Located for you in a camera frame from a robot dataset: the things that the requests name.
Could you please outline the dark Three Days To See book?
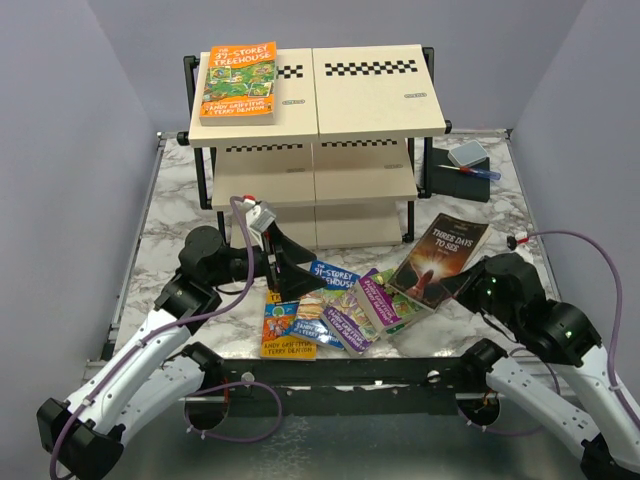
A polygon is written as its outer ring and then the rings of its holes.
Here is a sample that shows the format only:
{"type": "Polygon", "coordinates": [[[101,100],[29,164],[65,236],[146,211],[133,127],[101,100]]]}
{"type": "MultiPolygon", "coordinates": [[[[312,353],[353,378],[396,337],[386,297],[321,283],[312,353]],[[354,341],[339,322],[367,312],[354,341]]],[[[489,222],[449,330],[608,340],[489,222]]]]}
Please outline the dark Three Days To See book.
{"type": "Polygon", "coordinates": [[[458,275],[491,235],[486,223],[436,216],[386,285],[435,311],[450,293],[442,281],[458,275]]]}

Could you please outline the purple 117-Storey Treehouse book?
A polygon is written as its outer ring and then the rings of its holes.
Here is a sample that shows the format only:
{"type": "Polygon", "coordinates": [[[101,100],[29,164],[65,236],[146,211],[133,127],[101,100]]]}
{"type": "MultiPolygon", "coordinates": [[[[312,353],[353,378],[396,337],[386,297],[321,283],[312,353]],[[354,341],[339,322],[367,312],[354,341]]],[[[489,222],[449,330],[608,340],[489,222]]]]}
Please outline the purple 117-Storey Treehouse book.
{"type": "Polygon", "coordinates": [[[354,285],[357,302],[381,338],[394,336],[432,310],[417,304],[388,285],[394,269],[375,270],[354,285]]]}

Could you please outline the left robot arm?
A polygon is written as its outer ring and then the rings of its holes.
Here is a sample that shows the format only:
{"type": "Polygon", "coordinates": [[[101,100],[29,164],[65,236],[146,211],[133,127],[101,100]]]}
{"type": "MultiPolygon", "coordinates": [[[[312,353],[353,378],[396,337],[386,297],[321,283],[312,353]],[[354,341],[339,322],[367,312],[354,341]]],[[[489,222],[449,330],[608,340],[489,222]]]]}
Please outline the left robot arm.
{"type": "Polygon", "coordinates": [[[189,341],[212,315],[228,310],[217,287],[264,277],[282,299],[295,300],[323,286],[303,267],[316,260],[312,251],[276,224],[263,238],[264,247],[236,249],[212,226],[186,236],[178,269],[125,346],[66,400],[50,398],[38,409],[52,478],[58,466],[76,479],[104,478],[134,436],[171,404],[221,385],[221,357],[189,341]]]}

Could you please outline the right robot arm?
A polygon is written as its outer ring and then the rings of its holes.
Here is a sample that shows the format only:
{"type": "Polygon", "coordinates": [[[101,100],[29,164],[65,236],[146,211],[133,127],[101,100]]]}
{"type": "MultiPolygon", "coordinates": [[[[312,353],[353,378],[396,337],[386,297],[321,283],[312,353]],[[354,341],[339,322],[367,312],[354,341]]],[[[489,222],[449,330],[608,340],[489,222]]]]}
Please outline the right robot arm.
{"type": "Polygon", "coordinates": [[[608,352],[580,309],[547,298],[536,268],[516,253],[485,257],[441,285],[468,311],[504,325],[566,381],[579,403],[545,387],[487,339],[462,357],[459,378],[467,389],[488,386],[517,403],[579,459],[586,478],[638,478],[639,428],[632,417],[639,406],[619,399],[627,389],[608,371],[608,352]]]}

